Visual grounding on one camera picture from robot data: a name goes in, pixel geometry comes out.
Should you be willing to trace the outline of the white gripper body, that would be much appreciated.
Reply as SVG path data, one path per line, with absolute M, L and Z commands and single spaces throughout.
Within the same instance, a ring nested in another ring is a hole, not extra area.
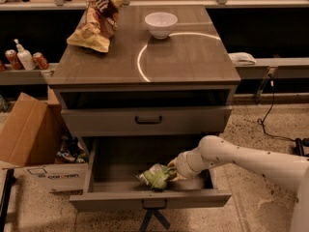
M 186 151 L 177 156 L 177 172 L 187 179 L 192 179 L 203 170 L 203 161 L 199 153 Z

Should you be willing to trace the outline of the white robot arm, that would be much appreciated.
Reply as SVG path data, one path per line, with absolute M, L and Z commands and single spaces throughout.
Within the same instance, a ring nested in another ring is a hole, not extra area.
M 192 179 L 205 169 L 233 163 L 295 193 L 290 232 L 309 232 L 309 159 L 244 148 L 218 136 L 203 137 L 196 148 L 178 154 L 168 165 Z

